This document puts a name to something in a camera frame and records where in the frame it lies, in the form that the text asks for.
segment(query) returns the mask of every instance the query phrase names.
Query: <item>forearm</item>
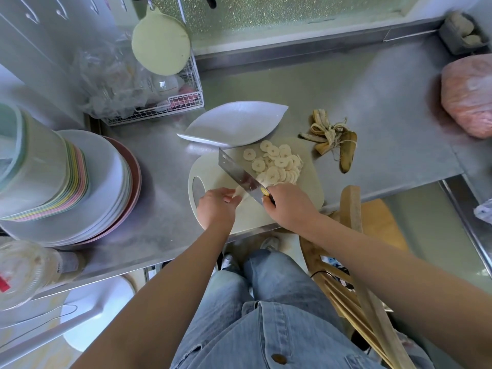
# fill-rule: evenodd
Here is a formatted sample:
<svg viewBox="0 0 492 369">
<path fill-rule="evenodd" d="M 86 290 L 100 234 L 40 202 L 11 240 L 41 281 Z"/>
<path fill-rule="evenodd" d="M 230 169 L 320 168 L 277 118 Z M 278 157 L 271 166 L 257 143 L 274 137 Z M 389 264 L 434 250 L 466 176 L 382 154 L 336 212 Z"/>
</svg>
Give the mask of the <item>forearm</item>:
<svg viewBox="0 0 492 369">
<path fill-rule="evenodd" d="M 229 232 L 220 224 L 210 226 L 138 292 L 74 368 L 109 367 L 115 361 L 127 368 L 169 367 Z"/>
<path fill-rule="evenodd" d="M 300 235 L 325 248 L 407 323 L 457 360 L 470 365 L 473 353 L 479 360 L 490 355 L 492 296 L 329 217 L 317 216 Z"/>
</svg>

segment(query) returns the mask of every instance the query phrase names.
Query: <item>countertop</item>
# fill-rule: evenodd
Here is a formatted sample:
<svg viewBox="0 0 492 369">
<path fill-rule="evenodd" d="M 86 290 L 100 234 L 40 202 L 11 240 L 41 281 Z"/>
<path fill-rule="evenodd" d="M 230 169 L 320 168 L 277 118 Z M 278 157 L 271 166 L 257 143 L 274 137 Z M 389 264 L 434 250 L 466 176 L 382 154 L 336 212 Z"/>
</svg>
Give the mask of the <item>countertop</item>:
<svg viewBox="0 0 492 369">
<path fill-rule="evenodd" d="M 279 136 L 307 131 L 313 109 L 326 109 L 333 122 L 348 117 L 359 135 L 351 171 L 341 174 L 332 153 L 313 154 L 325 207 L 335 209 L 350 184 L 360 186 L 367 201 L 464 172 L 451 145 L 463 133 L 456 133 L 439 105 L 439 75 L 451 61 L 438 37 L 430 36 L 214 70 L 202 75 L 205 108 L 239 100 L 288 105 L 273 132 Z M 213 147 L 183 140 L 176 132 L 202 112 L 105 128 L 105 135 L 138 158 L 142 194 L 125 223 L 84 249 L 89 265 L 70 288 L 173 259 L 200 235 L 188 201 L 188 173 Z"/>
</svg>

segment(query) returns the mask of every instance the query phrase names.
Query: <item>gray basket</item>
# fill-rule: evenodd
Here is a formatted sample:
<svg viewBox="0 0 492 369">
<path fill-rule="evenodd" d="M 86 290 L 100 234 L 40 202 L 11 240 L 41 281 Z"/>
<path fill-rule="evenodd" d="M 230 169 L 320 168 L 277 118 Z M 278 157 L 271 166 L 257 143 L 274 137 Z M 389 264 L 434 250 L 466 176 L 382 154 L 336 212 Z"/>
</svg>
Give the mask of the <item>gray basket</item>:
<svg viewBox="0 0 492 369">
<path fill-rule="evenodd" d="M 480 26 L 477 24 L 477 21 L 468 14 L 462 14 L 468 20 L 473 22 L 473 24 L 475 25 L 475 30 L 473 30 L 472 34 L 479 35 L 482 39 L 482 43 L 473 46 L 465 43 L 463 37 L 461 37 L 455 25 L 451 23 L 450 17 L 447 17 L 444 21 L 444 24 L 439 29 L 439 36 L 453 55 L 469 54 L 489 44 L 488 35 L 480 28 Z"/>
</svg>

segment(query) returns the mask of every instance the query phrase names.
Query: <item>person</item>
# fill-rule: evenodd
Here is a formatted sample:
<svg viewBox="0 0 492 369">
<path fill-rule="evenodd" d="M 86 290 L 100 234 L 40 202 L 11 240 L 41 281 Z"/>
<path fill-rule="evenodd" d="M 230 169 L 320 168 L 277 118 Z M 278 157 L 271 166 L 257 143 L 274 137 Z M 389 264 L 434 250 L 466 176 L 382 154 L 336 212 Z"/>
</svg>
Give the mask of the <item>person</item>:
<svg viewBox="0 0 492 369">
<path fill-rule="evenodd" d="M 276 206 L 265 198 L 264 208 L 282 227 L 325 248 L 461 365 L 492 367 L 491 295 L 320 214 L 297 186 L 269 190 Z M 205 231 L 136 294 L 74 369 L 381 368 L 342 333 L 326 296 L 287 255 L 263 248 L 242 270 L 226 257 L 229 267 L 210 277 L 241 201 L 232 194 L 206 192 L 198 206 Z"/>
</svg>

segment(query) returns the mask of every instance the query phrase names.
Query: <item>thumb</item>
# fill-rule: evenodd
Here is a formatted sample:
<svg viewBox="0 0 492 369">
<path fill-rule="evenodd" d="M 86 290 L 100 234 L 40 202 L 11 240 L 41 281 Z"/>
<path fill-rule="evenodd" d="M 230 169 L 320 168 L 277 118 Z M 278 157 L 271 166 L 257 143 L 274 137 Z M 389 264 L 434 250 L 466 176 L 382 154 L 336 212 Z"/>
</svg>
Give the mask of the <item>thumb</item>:
<svg viewBox="0 0 492 369">
<path fill-rule="evenodd" d="M 236 208 L 237 206 L 239 206 L 239 204 L 241 203 L 242 200 L 243 200 L 243 197 L 241 197 L 240 195 L 237 195 L 231 199 L 229 204 L 233 205 L 234 208 Z"/>
<path fill-rule="evenodd" d="M 270 216 L 272 216 L 273 213 L 275 212 L 275 205 L 267 196 L 263 197 L 263 207 L 265 208 L 265 211 L 267 211 L 267 214 Z"/>
</svg>

